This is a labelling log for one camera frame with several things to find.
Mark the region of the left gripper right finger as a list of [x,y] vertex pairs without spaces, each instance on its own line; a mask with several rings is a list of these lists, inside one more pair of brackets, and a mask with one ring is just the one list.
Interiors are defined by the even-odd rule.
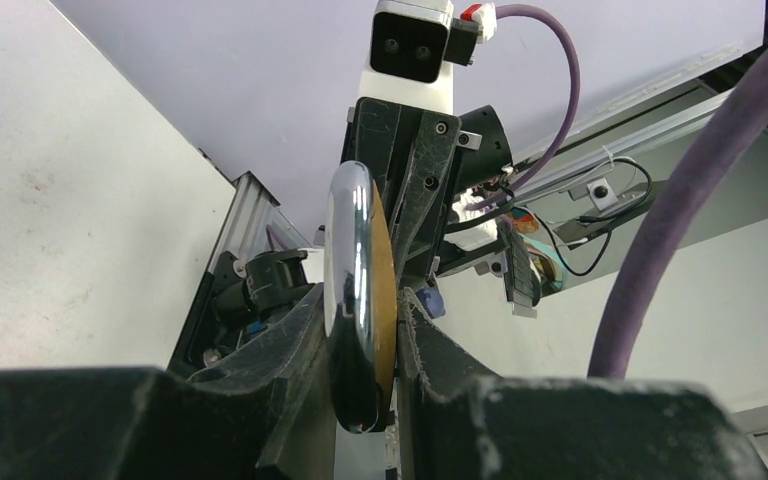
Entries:
[[766,479],[747,436],[697,385],[505,378],[398,295],[406,479]]

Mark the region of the brass padlock short shackle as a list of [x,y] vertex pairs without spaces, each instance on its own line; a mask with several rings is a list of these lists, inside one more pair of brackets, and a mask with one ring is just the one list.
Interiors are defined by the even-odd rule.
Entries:
[[364,164],[344,162],[328,194],[323,305],[334,413],[351,433],[387,425],[396,363],[396,287],[377,186]]

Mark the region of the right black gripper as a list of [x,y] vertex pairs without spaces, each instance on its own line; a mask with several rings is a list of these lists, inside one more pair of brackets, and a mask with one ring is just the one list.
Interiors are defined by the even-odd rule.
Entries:
[[400,288],[432,276],[452,199],[459,117],[362,97],[353,107],[342,160],[366,165],[378,187]]

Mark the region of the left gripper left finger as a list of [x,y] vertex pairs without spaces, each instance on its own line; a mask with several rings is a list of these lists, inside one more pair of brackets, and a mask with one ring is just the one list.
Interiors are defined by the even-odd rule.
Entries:
[[327,479],[323,289],[181,379],[156,368],[0,370],[0,479]]

